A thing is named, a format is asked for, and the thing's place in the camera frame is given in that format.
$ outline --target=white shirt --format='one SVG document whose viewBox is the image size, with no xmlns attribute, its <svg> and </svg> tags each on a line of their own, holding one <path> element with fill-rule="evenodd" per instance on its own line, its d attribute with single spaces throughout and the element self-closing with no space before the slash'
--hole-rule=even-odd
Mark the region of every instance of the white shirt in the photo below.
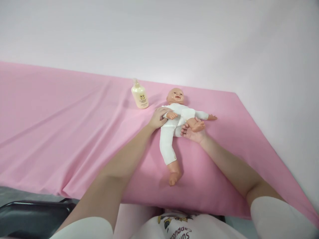
<svg viewBox="0 0 319 239">
<path fill-rule="evenodd" d="M 318 238 L 319 230 L 299 211 L 287 203 L 260 197 L 251 206 L 252 220 L 260 239 Z M 111 224 L 100 217 L 76 221 L 51 239 L 112 239 Z M 180 214 L 163 214 L 147 221 L 132 239 L 246 239 L 229 225 L 210 215 L 185 217 Z"/>
</svg>

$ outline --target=doll head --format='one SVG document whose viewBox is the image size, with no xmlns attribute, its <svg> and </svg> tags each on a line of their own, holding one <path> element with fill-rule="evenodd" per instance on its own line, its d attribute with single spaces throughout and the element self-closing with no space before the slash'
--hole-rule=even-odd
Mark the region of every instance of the doll head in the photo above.
<svg viewBox="0 0 319 239">
<path fill-rule="evenodd" d="M 166 97 L 167 102 L 170 104 L 178 103 L 184 104 L 184 93 L 180 88 L 171 89 Z"/>
</svg>

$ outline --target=doll foot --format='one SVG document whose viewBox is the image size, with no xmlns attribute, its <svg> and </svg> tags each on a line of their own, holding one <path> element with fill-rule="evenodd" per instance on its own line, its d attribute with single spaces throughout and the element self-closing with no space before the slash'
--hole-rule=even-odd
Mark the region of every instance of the doll foot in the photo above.
<svg viewBox="0 0 319 239">
<path fill-rule="evenodd" d="M 181 173 L 171 173 L 169 176 L 169 185 L 174 186 L 181 177 Z"/>
<path fill-rule="evenodd" d="M 192 127 L 192 131 L 193 132 L 199 132 L 202 131 L 205 128 L 205 123 L 203 121 L 201 122 L 197 122 L 193 127 Z"/>
</svg>

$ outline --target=bottle label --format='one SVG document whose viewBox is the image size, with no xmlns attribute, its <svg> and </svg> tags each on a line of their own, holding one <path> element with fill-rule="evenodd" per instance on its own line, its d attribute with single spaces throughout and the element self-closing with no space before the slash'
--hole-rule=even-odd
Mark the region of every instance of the bottle label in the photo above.
<svg viewBox="0 0 319 239">
<path fill-rule="evenodd" d="M 141 103 L 141 106 L 146 106 L 148 103 L 147 103 L 147 99 L 145 97 L 144 94 L 140 95 L 140 100 L 139 102 Z"/>
</svg>

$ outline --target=baby doll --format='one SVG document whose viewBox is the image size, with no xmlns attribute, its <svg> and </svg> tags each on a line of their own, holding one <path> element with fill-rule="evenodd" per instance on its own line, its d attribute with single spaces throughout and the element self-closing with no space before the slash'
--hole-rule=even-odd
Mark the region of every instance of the baby doll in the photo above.
<svg viewBox="0 0 319 239">
<path fill-rule="evenodd" d="M 181 127 L 185 123 L 193 132 L 199 132 L 205 128 L 204 122 L 197 122 L 195 117 L 202 120 L 216 120 L 217 117 L 203 111 L 195 111 L 184 105 L 184 93 L 179 88 L 172 89 L 166 98 L 168 105 L 163 106 L 172 109 L 163 115 L 168 121 L 160 129 L 159 148 L 164 162 L 170 171 L 169 185 L 174 186 L 181 178 L 182 173 L 176 160 L 172 147 L 173 137 L 181 137 Z"/>
</svg>

